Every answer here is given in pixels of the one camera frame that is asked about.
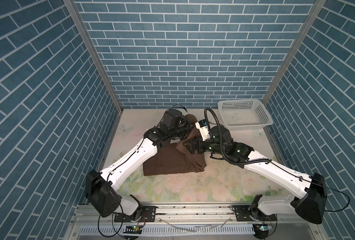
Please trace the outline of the brown trousers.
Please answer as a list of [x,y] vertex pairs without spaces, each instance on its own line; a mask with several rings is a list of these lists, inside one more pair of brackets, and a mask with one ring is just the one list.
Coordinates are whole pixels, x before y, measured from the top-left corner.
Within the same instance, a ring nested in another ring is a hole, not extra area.
[[193,115],[183,115],[178,127],[182,127],[186,122],[194,124],[191,133],[185,140],[169,139],[166,137],[168,127],[160,123],[147,130],[144,138],[151,141],[156,147],[157,153],[143,163],[143,174],[145,176],[200,173],[207,166],[203,154],[191,154],[183,143],[201,137],[195,127],[197,119]]

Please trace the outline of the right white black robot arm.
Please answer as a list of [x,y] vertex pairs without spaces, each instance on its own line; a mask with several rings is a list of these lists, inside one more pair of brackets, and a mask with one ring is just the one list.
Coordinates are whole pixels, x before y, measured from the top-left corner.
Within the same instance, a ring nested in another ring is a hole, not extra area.
[[197,138],[183,144],[191,154],[222,155],[222,160],[242,169],[255,172],[288,191],[274,197],[256,195],[249,206],[250,216],[262,221],[271,215],[298,215],[302,219],[321,224],[327,201],[325,179],[322,175],[303,174],[265,157],[252,147],[238,142]]

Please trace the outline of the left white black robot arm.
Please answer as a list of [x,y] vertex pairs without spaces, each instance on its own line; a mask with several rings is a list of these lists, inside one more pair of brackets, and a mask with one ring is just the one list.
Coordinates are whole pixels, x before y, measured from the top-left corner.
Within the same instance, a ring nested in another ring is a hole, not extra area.
[[147,130],[143,138],[114,164],[100,171],[91,170],[85,176],[85,197],[103,218],[116,211],[127,216],[135,216],[140,211],[140,203],[134,198],[120,196],[116,191],[125,180],[146,160],[155,156],[172,139],[185,139],[194,124],[186,121],[181,127],[160,124]]

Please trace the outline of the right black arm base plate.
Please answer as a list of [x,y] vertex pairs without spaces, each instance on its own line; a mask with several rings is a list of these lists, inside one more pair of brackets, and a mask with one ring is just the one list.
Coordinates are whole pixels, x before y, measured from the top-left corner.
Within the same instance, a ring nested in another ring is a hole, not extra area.
[[265,222],[265,221],[276,221],[276,215],[265,215],[258,208],[250,208],[246,205],[232,205],[231,210],[235,213],[236,219],[238,222]]

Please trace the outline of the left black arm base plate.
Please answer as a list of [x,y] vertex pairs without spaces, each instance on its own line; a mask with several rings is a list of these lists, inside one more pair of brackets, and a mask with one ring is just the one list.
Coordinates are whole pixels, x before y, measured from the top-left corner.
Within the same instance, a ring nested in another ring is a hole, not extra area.
[[115,213],[115,223],[135,223],[135,222],[154,222],[156,214],[156,206],[143,206],[140,205],[132,215],[126,215],[123,213]]

